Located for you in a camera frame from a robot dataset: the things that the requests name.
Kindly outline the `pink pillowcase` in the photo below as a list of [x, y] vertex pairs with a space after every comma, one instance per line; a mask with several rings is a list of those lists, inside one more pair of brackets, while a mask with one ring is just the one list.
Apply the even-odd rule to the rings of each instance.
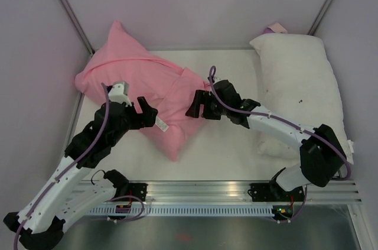
[[151, 54], [114, 21], [107, 42], [76, 75], [74, 83], [77, 90], [101, 105], [105, 102], [101, 85], [120, 81], [129, 84], [130, 100], [143, 96], [158, 110], [157, 123], [141, 133], [176, 161], [180, 149], [203, 124], [202, 119], [185, 113], [197, 90], [210, 90], [209, 82], [186, 67]]

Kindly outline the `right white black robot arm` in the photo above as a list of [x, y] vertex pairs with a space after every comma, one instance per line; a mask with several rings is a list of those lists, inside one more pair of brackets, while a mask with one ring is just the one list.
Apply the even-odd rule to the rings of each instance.
[[295, 124], [272, 114], [259, 102], [241, 98], [228, 80], [212, 80], [210, 86], [209, 92], [196, 90], [186, 116], [208, 120], [226, 116], [233, 124], [264, 132], [299, 152], [299, 164], [281, 169], [268, 183], [275, 200], [283, 200], [294, 189], [309, 184], [325, 187], [342, 166], [347, 169], [343, 179], [350, 178], [347, 157], [328, 125]]

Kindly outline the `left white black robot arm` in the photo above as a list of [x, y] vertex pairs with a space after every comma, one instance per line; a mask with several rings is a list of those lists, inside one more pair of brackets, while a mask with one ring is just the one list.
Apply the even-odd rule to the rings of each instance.
[[67, 230], [97, 205], [124, 199], [140, 201], [129, 191], [129, 180], [116, 170], [105, 172], [98, 183], [73, 200], [67, 200], [128, 131], [155, 124], [157, 109], [143, 97], [138, 98], [138, 103], [140, 113], [125, 98], [107, 98], [93, 120], [74, 136], [39, 193], [22, 210], [4, 217], [4, 224], [15, 234], [14, 249], [20, 245], [25, 249], [53, 249]]

